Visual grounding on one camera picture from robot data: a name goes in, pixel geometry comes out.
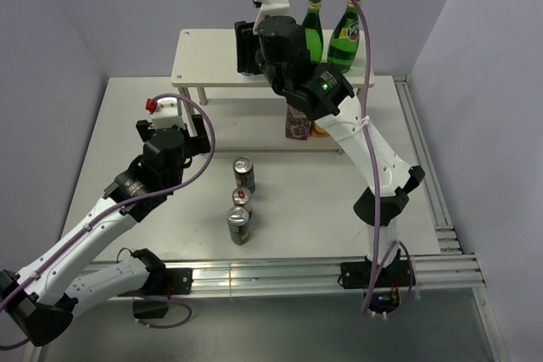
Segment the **green bottle with red label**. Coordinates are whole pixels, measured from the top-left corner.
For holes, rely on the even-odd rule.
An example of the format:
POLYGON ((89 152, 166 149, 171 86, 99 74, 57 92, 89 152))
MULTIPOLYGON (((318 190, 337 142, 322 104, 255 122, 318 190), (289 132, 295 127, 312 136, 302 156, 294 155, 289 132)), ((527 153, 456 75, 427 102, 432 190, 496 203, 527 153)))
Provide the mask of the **green bottle with red label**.
POLYGON ((321 6, 322 0, 308 0, 307 11, 301 24, 305 30, 306 47, 313 63, 321 63, 323 54, 321 6))

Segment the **green bottle with yellow label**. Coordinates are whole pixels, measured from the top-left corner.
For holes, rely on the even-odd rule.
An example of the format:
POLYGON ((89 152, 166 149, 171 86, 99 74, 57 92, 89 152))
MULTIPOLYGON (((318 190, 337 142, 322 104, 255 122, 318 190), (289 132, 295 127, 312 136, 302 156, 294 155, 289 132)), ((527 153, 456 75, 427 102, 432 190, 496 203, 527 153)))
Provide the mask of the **green bottle with yellow label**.
POLYGON ((327 62, 342 74, 347 73, 354 63, 359 42, 359 13, 355 4, 348 0, 346 9, 331 35, 327 62))

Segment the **small red-top silver can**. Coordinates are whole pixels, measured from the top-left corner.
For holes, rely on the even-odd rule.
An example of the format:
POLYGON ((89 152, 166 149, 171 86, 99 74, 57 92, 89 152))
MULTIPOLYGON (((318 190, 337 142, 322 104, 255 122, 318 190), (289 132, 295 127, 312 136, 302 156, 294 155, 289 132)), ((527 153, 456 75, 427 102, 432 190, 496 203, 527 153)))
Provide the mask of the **small red-top silver can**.
POLYGON ((249 216, 252 216, 252 193, 247 187, 238 187, 232 192, 232 204, 236 207, 244 208, 249 216))

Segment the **black can with yellow label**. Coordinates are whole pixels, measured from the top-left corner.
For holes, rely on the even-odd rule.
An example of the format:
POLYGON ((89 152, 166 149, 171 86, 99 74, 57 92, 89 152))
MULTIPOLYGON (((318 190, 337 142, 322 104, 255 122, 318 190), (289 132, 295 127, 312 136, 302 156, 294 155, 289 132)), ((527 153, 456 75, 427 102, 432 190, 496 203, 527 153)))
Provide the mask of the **black can with yellow label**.
POLYGON ((249 212, 239 206, 231 207, 227 211, 227 225, 232 241, 243 245, 249 239, 249 212))

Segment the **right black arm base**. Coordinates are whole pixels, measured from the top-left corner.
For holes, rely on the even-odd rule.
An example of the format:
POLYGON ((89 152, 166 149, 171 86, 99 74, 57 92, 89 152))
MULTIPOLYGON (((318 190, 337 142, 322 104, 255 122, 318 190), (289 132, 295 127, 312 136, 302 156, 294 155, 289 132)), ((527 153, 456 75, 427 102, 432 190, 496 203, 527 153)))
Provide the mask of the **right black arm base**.
MULTIPOLYGON (((388 316, 394 313, 402 304, 401 288, 407 293, 416 284, 412 264, 409 259, 400 258, 400 250, 396 250, 392 263, 378 275, 368 306, 371 315, 388 316)), ((372 264, 369 260, 349 261, 340 264, 340 274, 337 283, 346 290, 367 290, 371 277, 372 264)))

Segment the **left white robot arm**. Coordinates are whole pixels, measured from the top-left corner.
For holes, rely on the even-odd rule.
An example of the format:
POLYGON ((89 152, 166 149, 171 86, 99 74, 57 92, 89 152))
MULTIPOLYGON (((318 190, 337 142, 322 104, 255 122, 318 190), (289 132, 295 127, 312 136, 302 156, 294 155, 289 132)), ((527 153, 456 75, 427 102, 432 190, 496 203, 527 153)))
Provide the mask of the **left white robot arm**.
POLYGON ((178 115, 164 125, 140 120, 143 152, 116 176, 87 216, 45 254, 17 272, 1 272, 1 309, 39 347, 59 337, 79 315, 121 294, 153 299, 169 295, 171 279, 162 260, 143 248, 109 268, 82 271, 117 237, 140 223, 175 191, 193 157, 213 156, 216 133, 209 116, 196 114, 196 136, 178 115))

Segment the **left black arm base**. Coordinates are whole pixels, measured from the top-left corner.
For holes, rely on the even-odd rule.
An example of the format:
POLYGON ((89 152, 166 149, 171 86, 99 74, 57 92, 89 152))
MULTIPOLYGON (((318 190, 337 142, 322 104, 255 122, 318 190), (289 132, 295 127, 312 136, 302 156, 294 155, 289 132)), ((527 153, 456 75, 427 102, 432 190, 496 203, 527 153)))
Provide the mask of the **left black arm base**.
POLYGON ((120 255, 127 251, 129 260, 138 259, 149 272, 148 279, 137 292, 145 298, 137 298, 132 301, 132 315, 137 323, 149 324, 150 327, 159 329, 160 326, 152 324, 151 320, 159 320, 166 317, 173 303, 175 295, 188 295, 193 284, 193 269, 190 267, 167 268, 165 263, 149 249, 143 248, 130 250, 122 248, 116 258, 120 263, 120 255))

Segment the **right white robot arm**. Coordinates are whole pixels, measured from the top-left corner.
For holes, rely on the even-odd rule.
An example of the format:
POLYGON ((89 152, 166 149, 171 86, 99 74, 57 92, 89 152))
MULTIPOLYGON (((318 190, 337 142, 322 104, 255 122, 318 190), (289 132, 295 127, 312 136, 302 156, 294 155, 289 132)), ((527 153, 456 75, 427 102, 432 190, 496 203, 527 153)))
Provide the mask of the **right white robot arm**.
POLYGON ((424 170, 387 143, 336 67, 311 60, 305 30, 292 17, 239 21, 234 36, 238 73, 263 75, 278 96, 323 128, 363 175, 367 188, 354 211, 370 230, 367 275, 376 285, 388 284, 397 272, 389 258, 398 245, 395 220, 422 183, 424 170))

